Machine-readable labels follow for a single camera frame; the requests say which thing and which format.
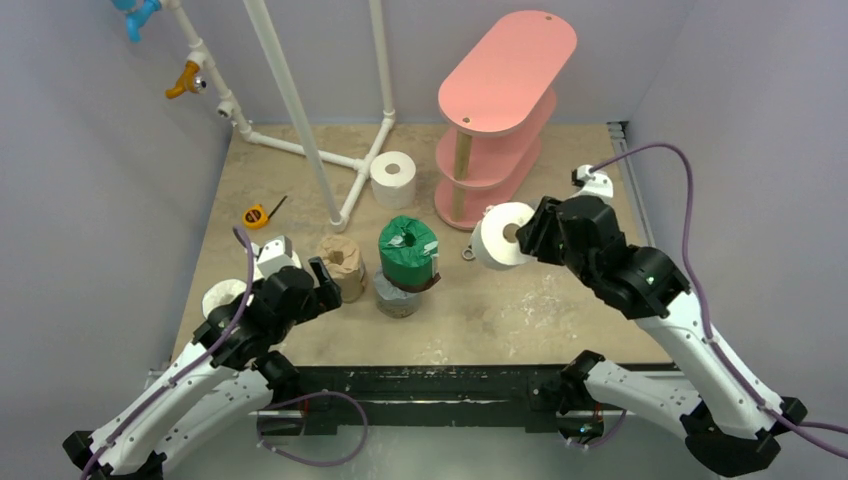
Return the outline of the white paper towel roll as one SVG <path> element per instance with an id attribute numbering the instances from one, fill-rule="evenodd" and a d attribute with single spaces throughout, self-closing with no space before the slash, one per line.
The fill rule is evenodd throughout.
<path id="1" fill-rule="evenodd" d="M 533 257 L 521 252 L 518 240 L 508 240 L 505 230 L 526 225 L 534 211 L 522 202 L 490 205 L 475 226 L 471 248 L 475 259 L 484 267 L 504 271 L 530 262 Z"/>

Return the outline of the green paper roll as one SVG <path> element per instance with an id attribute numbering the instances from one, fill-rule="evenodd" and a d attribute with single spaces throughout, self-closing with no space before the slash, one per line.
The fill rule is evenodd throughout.
<path id="1" fill-rule="evenodd" d="M 439 241 L 421 220 L 406 215 L 392 218 L 379 235 L 378 252 L 384 276 L 403 291 L 420 293 L 441 279 Z"/>

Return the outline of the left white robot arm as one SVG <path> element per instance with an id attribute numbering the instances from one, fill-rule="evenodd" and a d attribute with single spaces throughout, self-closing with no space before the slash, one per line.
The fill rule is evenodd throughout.
<path id="1" fill-rule="evenodd" d="M 275 345 L 340 308 L 324 262 L 264 261 L 247 280 L 222 280 L 202 297 L 203 321 L 176 359 L 135 401 L 93 431 L 62 442 L 84 479 L 161 479 L 192 449 L 266 406 L 300 406 L 297 368 Z"/>

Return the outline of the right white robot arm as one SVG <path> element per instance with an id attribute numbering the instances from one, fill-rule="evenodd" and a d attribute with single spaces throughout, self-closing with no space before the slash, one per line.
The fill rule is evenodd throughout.
<path id="1" fill-rule="evenodd" d="M 704 467 L 728 478 L 772 464 L 778 437 L 805 418 L 805 405 L 778 395 L 722 350 L 689 281 L 665 253 L 629 244 L 614 209 L 591 196 L 543 198 L 516 239 L 524 255 L 568 268 L 649 334 L 690 382 L 673 388 L 587 350 L 561 371 L 562 412 L 590 402 L 620 407 L 671 432 Z"/>

